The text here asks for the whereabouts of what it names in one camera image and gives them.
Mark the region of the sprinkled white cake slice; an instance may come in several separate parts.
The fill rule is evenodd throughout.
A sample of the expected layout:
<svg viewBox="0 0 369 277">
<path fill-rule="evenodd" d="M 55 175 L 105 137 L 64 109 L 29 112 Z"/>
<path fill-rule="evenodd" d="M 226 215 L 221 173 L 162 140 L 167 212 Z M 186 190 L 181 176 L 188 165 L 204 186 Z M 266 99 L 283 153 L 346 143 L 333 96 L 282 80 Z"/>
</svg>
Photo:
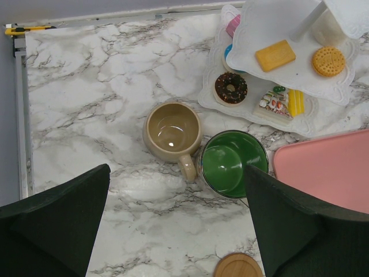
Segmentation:
<svg viewBox="0 0 369 277">
<path fill-rule="evenodd" d="M 293 120 L 288 110 L 288 102 L 286 91 L 267 91 L 256 105 L 253 114 L 270 122 L 288 125 Z"/>
</svg>

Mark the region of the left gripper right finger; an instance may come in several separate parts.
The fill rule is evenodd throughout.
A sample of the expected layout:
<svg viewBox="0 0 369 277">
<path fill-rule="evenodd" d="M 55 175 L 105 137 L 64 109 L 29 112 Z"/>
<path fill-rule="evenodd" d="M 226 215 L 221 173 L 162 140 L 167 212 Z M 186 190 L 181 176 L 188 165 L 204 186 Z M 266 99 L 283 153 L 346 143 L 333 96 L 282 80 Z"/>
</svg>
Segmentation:
<svg viewBox="0 0 369 277">
<path fill-rule="evenodd" d="M 246 197 L 266 276 L 368 276 L 368 214 L 320 200 L 255 166 Z"/>
</svg>

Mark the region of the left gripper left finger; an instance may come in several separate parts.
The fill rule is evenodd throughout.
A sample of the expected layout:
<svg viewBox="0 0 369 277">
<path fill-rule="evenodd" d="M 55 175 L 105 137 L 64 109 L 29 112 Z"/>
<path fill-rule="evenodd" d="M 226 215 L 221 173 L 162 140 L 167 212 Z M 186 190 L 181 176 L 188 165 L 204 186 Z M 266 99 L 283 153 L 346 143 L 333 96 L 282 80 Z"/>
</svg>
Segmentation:
<svg viewBox="0 0 369 277">
<path fill-rule="evenodd" d="M 109 185 L 101 164 L 1 207 L 1 276 L 85 276 Z"/>
</svg>

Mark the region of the orange round cookie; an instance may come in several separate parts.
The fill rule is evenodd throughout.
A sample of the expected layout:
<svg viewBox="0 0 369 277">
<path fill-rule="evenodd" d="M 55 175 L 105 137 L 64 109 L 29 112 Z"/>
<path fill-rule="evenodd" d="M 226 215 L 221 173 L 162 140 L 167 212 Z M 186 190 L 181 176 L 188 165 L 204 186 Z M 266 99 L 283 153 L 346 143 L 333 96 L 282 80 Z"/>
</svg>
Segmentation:
<svg viewBox="0 0 369 277">
<path fill-rule="evenodd" d="M 313 69 L 321 76 L 334 77 L 340 74 L 346 65 L 343 53 L 335 47 L 322 47 L 312 56 Z"/>
</svg>

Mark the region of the green-inside ceramic mug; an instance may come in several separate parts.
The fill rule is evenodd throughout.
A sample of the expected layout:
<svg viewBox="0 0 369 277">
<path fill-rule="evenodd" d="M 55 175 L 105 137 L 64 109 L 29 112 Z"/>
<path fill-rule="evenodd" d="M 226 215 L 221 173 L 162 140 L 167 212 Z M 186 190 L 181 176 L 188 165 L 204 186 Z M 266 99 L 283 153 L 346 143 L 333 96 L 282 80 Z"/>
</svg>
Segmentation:
<svg viewBox="0 0 369 277">
<path fill-rule="evenodd" d="M 195 165 L 199 178 L 229 199 L 246 198 L 246 166 L 269 172 L 269 158 L 264 146 L 241 130 L 225 130 L 210 138 L 199 151 Z"/>
</svg>

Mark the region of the wooden coaster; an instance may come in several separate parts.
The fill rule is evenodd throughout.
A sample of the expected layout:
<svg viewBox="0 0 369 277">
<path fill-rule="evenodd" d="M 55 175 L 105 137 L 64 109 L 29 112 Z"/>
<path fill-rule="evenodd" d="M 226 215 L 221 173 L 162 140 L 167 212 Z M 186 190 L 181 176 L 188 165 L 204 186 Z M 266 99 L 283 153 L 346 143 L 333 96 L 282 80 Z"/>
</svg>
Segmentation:
<svg viewBox="0 0 369 277">
<path fill-rule="evenodd" d="M 258 263 L 244 253 L 230 253 L 216 265 L 214 277 L 263 277 Z"/>
</svg>

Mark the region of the square yellow biscuit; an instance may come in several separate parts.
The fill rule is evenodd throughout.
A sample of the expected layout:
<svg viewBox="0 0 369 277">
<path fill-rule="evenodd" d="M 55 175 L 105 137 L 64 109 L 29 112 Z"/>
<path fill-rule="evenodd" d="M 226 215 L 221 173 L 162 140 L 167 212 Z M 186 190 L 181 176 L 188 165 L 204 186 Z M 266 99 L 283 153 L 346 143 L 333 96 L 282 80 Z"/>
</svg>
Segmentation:
<svg viewBox="0 0 369 277">
<path fill-rule="evenodd" d="M 256 51 L 255 57 L 264 72 L 277 69 L 296 59 L 293 49 L 286 40 Z"/>
</svg>

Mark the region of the blue frosted donut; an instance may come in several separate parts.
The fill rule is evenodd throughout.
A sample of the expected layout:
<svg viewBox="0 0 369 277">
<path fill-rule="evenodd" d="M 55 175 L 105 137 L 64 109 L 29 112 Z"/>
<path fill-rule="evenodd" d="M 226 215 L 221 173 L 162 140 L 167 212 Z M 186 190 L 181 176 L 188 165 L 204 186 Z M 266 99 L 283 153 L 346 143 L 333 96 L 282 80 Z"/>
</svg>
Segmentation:
<svg viewBox="0 0 369 277">
<path fill-rule="evenodd" d="M 232 50 L 232 46 L 233 46 L 233 44 L 230 44 L 225 48 L 225 50 L 224 50 L 224 61 L 227 60 L 227 56 L 228 56 L 229 52 Z"/>
</svg>

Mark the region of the white three-tier cake stand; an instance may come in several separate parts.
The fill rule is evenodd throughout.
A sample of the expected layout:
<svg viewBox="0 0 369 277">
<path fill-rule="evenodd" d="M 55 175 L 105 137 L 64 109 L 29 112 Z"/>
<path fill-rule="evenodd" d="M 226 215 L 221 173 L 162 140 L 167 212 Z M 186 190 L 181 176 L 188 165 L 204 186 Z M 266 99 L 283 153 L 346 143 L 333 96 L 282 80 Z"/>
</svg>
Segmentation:
<svg viewBox="0 0 369 277">
<path fill-rule="evenodd" d="M 256 51 L 289 40 L 294 27 L 317 6 L 318 1 L 248 1 L 240 12 L 241 23 L 232 38 L 225 28 L 239 12 L 235 7 L 225 5 L 205 68 L 198 103 L 204 108 L 309 138 L 360 128 L 368 114 L 368 104 L 355 97 L 352 86 L 355 60 L 360 57 L 358 40 L 347 39 L 340 45 L 346 65 L 334 77 L 320 76 L 313 69 L 312 56 L 320 45 L 311 34 L 306 34 L 299 42 L 289 41 L 296 59 L 270 72 L 264 72 L 255 57 Z M 233 44 L 232 50 L 224 61 L 224 50 L 230 44 Z M 236 69 L 248 86 L 246 99 L 234 107 L 220 104 L 213 96 L 214 82 L 227 67 Z M 275 85 L 304 93 L 304 114 L 297 115 L 288 125 L 270 122 L 253 114 L 262 96 Z"/>
</svg>

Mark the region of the pink serving tray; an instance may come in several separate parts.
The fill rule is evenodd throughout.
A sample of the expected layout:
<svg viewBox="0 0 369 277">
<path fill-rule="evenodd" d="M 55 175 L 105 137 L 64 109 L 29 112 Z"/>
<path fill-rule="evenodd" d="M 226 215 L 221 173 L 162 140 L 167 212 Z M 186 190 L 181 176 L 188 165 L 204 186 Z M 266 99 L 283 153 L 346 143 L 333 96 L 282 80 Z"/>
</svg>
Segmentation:
<svg viewBox="0 0 369 277">
<path fill-rule="evenodd" d="M 360 130 L 279 148 L 276 178 L 325 202 L 368 213 L 368 131 Z"/>
</svg>

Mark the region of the beige ceramic mug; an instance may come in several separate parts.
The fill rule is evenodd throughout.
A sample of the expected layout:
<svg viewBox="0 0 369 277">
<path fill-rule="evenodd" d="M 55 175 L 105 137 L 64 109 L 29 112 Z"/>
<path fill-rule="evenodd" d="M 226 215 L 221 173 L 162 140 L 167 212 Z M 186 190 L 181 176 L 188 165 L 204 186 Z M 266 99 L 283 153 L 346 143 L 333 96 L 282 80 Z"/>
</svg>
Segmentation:
<svg viewBox="0 0 369 277">
<path fill-rule="evenodd" d="M 195 180 L 197 171 L 191 156 L 201 145 L 202 126 L 191 107 L 180 102 L 156 106 L 146 117 L 142 138 L 155 157 L 177 163 L 186 180 Z"/>
</svg>

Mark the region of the yellow layered cake slice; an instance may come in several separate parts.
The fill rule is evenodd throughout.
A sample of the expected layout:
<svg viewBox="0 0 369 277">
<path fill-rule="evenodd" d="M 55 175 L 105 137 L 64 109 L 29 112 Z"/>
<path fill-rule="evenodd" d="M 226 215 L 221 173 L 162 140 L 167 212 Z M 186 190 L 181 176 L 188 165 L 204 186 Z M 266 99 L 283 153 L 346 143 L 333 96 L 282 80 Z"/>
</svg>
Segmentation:
<svg viewBox="0 0 369 277">
<path fill-rule="evenodd" d="M 304 93 L 298 90 L 290 89 L 288 92 L 288 111 L 292 117 L 304 114 Z"/>
</svg>

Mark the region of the chocolate sprinkled donut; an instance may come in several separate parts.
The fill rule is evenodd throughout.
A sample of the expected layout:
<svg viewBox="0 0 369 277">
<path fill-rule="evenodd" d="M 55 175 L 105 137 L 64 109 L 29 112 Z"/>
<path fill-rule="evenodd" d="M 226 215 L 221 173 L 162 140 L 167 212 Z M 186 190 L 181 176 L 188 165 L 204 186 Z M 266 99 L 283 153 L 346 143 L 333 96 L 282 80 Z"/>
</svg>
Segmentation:
<svg viewBox="0 0 369 277">
<path fill-rule="evenodd" d="M 238 106 L 246 99 L 248 86 L 245 79 L 236 73 L 225 72 L 214 82 L 213 96 L 224 106 Z"/>
</svg>

